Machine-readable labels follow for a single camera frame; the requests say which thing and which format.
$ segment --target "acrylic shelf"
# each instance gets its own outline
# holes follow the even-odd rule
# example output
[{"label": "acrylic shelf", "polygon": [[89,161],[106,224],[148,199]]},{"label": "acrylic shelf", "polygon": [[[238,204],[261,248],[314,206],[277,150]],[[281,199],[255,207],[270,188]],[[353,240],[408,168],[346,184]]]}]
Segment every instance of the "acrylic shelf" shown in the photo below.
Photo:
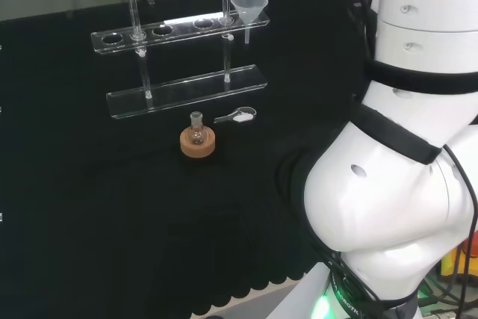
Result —
[{"label": "acrylic shelf", "polygon": [[269,18],[262,11],[254,22],[245,25],[237,11],[231,11],[232,24],[224,25],[223,12],[189,16],[186,18],[165,20],[152,24],[141,25],[142,36],[134,35],[134,28],[100,31],[91,34],[95,52],[108,54],[137,48],[138,46],[153,46],[174,41],[190,40],[215,34],[225,34],[242,31],[246,28],[257,28],[269,23]]},{"label": "acrylic shelf", "polygon": [[114,119],[147,114],[168,108],[244,93],[266,87],[267,80],[256,65],[232,69],[230,82],[224,82],[224,71],[152,84],[151,98],[144,87],[107,93],[110,115]]}]

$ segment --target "yellow object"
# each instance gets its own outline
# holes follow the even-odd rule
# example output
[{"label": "yellow object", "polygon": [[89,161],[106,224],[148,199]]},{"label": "yellow object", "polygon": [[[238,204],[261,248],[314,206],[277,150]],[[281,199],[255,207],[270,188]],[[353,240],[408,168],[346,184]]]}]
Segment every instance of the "yellow object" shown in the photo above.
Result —
[{"label": "yellow object", "polygon": [[[441,260],[442,276],[453,275],[453,269],[455,268],[456,251],[457,249],[455,248]],[[463,253],[463,251],[460,253],[459,260],[460,262],[458,266],[458,274],[463,274],[465,272],[465,254]],[[469,274],[478,278],[478,258],[471,258]]]}]

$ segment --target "black fabric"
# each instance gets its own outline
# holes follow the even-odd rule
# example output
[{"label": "black fabric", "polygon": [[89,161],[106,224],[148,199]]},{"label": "black fabric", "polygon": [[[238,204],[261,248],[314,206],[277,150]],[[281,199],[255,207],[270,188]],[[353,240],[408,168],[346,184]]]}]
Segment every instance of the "black fabric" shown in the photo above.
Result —
[{"label": "black fabric", "polygon": [[441,152],[380,112],[355,101],[350,122],[375,141],[421,164],[431,164]]},{"label": "black fabric", "polygon": [[478,91],[478,72],[438,74],[419,72],[367,59],[364,63],[367,78],[389,87],[414,93],[459,95]]},{"label": "black fabric", "polygon": [[[361,76],[354,0],[269,0],[232,66],[263,90],[112,120],[105,94],[140,86],[134,53],[98,55],[90,33],[129,25],[127,4],[0,23],[0,318],[189,318],[315,263],[280,205],[274,172],[323,150]],[[140,1],[144,24],[220,9],[221,0]],[[305,22],[307,13],[313,22]],[[149,50],[153,83],[222,69],[220,37]],[[212,124],[240,106],[250,123]],[[215,153],[185,158],[201,111]]]}]

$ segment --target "red object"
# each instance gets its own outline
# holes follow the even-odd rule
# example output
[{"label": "red object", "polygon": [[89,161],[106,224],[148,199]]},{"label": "red object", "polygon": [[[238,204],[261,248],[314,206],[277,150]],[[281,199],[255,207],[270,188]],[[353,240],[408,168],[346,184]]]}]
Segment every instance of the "red object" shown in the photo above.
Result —
[{"label": "red object", "polygon": [[[466,254],[468,248],[468,239],[463,242],[463,252]],[[478,233],[473,236],[473,242],[471,243],[471,256],[478,257]]]}]

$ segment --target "glass tube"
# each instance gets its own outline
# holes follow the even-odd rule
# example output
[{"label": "glass tube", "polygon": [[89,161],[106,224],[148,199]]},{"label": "glass tube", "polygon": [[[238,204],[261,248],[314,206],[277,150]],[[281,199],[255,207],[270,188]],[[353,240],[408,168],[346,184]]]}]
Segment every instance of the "glass tube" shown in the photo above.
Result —
[{"label": "glass tube", "polygon": [[[227,28],[229,25],[229,20],[231,14],[231,7],[229,5],[229,0],[223,0],[223,21],[224,28]],[[224,61],[224,82],[231,81],[231,37],[234,39],[232,34],[224,33],[223,37],[223,61]]]},{"label": "glass tube", "polygon": [[133,40],[142,40],[143,32],[141,31],[140,15],[137,12],[136,0],[129,0],[129,15],[131,16],[131,23],[133,24]]}]

